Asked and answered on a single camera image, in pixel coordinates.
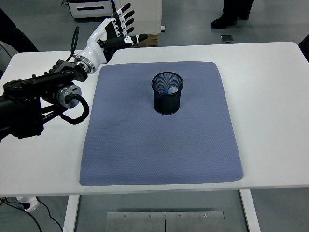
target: table leg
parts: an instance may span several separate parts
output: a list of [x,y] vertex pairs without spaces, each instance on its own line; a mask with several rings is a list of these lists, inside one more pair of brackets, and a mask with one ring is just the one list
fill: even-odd
[[78,203],[79,203],[78,195],[69,196],[66,217],[64,219],[64,225],[63,225],[64,232],[74,232],[75,230]]
[[243,189],[239,192],[249,232],[261,232],[250,190]]

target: black shoe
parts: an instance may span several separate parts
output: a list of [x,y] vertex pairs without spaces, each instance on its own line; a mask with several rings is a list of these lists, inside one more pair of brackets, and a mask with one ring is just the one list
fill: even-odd
[[214,20],[211,23],[211,27],[216,30],[221,30],[228,26],[234,26],[236,25],[236,23],[237,23],[236,18],[231,18],[223,14],[220,18]]
[[249,19],[249,14],[240,14],[238,15],[238,18],[242,20],[248,20]]

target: white robotic hand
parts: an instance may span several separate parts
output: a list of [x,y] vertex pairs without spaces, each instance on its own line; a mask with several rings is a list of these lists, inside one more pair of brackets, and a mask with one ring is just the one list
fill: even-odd
[[131,4],[123,6],[110,18],[106,18],[92,33],[87,41],[87,47],[77,54],[75,64],[81,66],[87,73],[94,73],[99,65],[108,63],[114,53],[123,48],[131,47],[145,39],[146,34],[128,36],[133,28],[127,28],[133,23],[134,11],[125,14]]

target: mesh pen holder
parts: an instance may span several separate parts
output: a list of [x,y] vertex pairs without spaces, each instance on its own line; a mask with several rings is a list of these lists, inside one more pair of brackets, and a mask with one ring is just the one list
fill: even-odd
[[154,109],[163,115],[171,115],[180,107],[180,94],[183,79],[172,72],[162,72],[156,75],[151,86],[154,90]]

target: metal plate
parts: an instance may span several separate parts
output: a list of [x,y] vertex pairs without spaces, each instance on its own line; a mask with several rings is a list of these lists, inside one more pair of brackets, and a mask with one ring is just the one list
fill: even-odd
[[108,212],[105,232],[165,232],[165,213]]
[[227,232],[223,212],[166,212],[166,232]]
[[221,40],[223,43],[233,43],[234,42],[232,35],[221,35]]
[[227,232],[222,211],[108,212],[105,232]]

